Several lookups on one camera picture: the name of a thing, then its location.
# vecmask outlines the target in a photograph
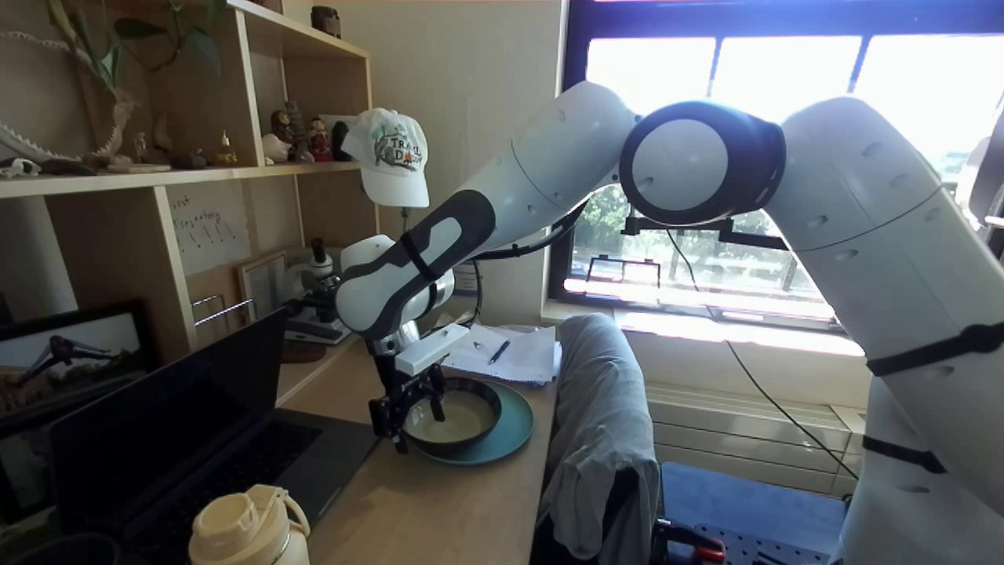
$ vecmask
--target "wooden desk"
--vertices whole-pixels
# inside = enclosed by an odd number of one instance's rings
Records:
[[[318,367],[286,367],[281,403],[296,412],[370,425],[368,403],[381,393],[373,361],[354,340]],[[446,469],[381,444],[334,512],[315,525],[315,565],[532,562],[554,389],[519,393],[533,409],[533,437],[498,466]]]

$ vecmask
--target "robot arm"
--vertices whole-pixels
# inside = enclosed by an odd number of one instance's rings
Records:
[[[344,269],[344,328],[395,333],[436,306],[436,275],[557,224],[612,169],[667,225],[764,206],[863,344],[883,393],[844,556],[1004,556],[1002,266],[932,166],[861,101],[827,101],[785,125],[711,103],[637,124],[612,91],[577,84],[403,241]]]

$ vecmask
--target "white cap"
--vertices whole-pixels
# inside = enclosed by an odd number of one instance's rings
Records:
[[[370,200],[383,206],[429,204],[429,144],[410,116],[373,108],[349,128],[342,151],[360,163]]]

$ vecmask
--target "blue mat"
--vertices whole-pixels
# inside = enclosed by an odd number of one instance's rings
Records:
[[[844,503],[690,466],[662,466],[667,514],[725,543],[729,562],[827,562]]]

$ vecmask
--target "white mug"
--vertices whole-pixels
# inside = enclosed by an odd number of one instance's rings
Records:
[[[283,491],[254,482],[206,503],[192,520],[192,565],[311,565],[311,520]]]

